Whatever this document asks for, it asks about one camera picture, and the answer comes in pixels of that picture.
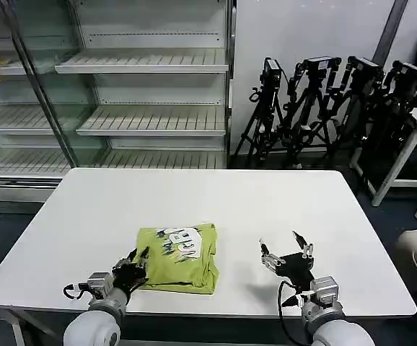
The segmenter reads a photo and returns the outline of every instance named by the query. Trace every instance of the black wire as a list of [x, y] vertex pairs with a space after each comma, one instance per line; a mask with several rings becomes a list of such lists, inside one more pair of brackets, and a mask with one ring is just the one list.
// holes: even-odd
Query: black wire
[[76, 296], [73, 296], [73, 295], [67, 293], [68, 290], [74, 290], [74, 285], [72, 285], [72, 284], [71, 285], [67, 285], [65, 288], [63, 288], [64, 295], [67, 298], [72, 299], [72, 300], [80, 299], [84, 295], [84, 293], [86, 292], [86, 290], [81, 290], [80, 291], [80, 294], [76, 297]]
[[282, 315], [282, 289], [284, 288], [284, 284], [290, 286], [290, 284], [287, 281], [281, 281], [281, 284], [279, 285], [279, 292], [278, 292], [278, 312], [279, 312], [279, 322], [281, 322], [281, 328], [284, 331], [284, 334], [289, 338], [290, 341], [292, 341], [295, 345], [298, 346], [311, 346], [310, 344], [304, 344], [302, 342], [296, 341], [290, 334], [289, 331], [286, 328], [286, 325], [284, 323], [284, 316]]

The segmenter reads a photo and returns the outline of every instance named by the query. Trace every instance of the folded shirt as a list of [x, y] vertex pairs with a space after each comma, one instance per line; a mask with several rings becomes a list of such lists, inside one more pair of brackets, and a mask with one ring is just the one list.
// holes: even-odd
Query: folded shirt
[[136, 248], [149, 247], [148, 290], [213, 294], [218, 278], [214, 255], [216, 229], [212, 223], [185, 228], [140, 229]]

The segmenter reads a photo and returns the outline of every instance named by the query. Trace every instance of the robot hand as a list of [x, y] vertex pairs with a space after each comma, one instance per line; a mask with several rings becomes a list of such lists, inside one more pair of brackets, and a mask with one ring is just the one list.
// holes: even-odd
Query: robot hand
[[[314, 265], [313, 244], [294, 232], [302, 252], [278, 257], [271, 254], [260, 240], [261, 262], [282, 281], [278, 292], [278, 312], [286, 336], [298, 346], [374, 346], [372, 338], [358, 324], [345, 321], [342, 305], [338, 302], [338, 284], [331, 276], [315, 279], [311, 273]], [[284, 284], [295, 290], [295, 295], [281, 300]], [[296, 341], [286, 329], [282, 308], [298, 306], [302, 309], [302, 322], [309, 344]]]
[[[64, 288], [64, 295], [79, 299], [84, 292], [92, 294], [87, 312], [80, 314], [68, 325], [64, 332], [65, 346], [117, 346], [120, 340], [120, 325], [125, 316], [126, 305], [131, 294], [146, 279], [146, 262], [149, 248], [133, 263], [136, 249], [128, 257], [121, 259], [114, 267], [113, 274], [93, 273], [86, 283], [71, 284]], [[77, 297], [68, 291], [77, 290]]]

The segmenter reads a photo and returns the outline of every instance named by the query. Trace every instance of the white table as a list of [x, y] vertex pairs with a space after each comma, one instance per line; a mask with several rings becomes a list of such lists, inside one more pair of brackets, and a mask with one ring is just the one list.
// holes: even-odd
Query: white table
[[[378, 207], [380, 205], [391, 187], [417, 187], [417, 179], [397, 179], [401, 169], [403, 169], [405, 163], [409, 159], [409, 156], [412, 154], [412, 151], [417, 146], [417, 108], [414, 108], [412, 111], [412, 121], [414, 122], [414, 129], [378, 190], [375, 189], [374, 185], [372, 185], [370, 181], [367, 183], [369, 191], [373, 196], [372, 205], [374, 207]], [[359, 148], [355, 151], [355, 154], [351, 158], [350, 165], [356, 170], [359, 176], [363, 177], [364, 173], [362, 168], [358, 165], [360, 156], [361, 149]]]
[[292, 230], [315, 244], [312, 272], [336, 279], [347, 315], [416, 312], [340, 173], [159, 169], [72, 169], [0, 265], [0, 308], [83, 311], [88, 295], [70, 301], [63, 287], [109, 271], [140, 227], [204, 222], [218, 232], [215, 294], [137, 291], [127, 313], [277, 318], [281, 279], [262, 266], [258, 239], [277, 255], [298, 252]]

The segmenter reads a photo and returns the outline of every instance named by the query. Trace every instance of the refrigerator shelf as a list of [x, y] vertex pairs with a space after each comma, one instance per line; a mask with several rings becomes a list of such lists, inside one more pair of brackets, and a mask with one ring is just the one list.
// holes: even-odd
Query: refrigerator shelf
[[224, 107], [100, 105], [78, 128], [82, 136], [224, 136]]
[[225, 73], [221, 48], [85, 50], [55, 66], [59, 74]]
[[60, 179], [70, 168], [61, 149], [0, 148], [0, 178]]
[[111, 149], [106, 153], [102, 168], [134, 169], [225, 169], [222, 151], [171, 151]]
[[[64, 130], [73, 130], [79, 120], [61, 116], [59, 122]], [[0, 105], [0, 135], [53, 135], [53, 131], [40, 105]]]

